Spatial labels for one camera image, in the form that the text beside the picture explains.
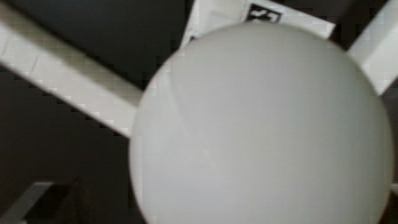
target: dark background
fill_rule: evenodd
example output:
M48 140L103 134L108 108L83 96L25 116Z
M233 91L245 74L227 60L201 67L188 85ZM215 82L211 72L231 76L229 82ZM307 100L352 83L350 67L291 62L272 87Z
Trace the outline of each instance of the dark background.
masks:
M142 223L128 139L0 67L0 217L35 181L82 180L92 223Z
M5 0L144 89L179 47L194 0Z

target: black and white sign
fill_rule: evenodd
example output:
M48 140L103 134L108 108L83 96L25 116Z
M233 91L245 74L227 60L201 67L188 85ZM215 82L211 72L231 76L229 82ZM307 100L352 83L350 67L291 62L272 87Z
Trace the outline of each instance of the black and white sign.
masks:
M245 21L250 22L274 22L277 23L281 21L281 16L282 14L268 9L266 7L259 6L258 4L250 4L249 12L247 12L247 17Z

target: white oval object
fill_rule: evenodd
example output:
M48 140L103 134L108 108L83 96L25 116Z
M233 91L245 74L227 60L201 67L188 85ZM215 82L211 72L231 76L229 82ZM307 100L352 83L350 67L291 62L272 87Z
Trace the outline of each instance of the white oval object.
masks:
M384 105L334 44L245 24L171 57L131 134L151 224L377 223L393 180Z

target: white egg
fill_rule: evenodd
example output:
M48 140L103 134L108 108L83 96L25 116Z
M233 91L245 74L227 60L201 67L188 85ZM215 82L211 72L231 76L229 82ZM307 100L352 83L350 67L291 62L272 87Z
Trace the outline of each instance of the white egg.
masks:
M151 224L377 223L389 121L327 40L245 24L188 44L144 93L130 163Z

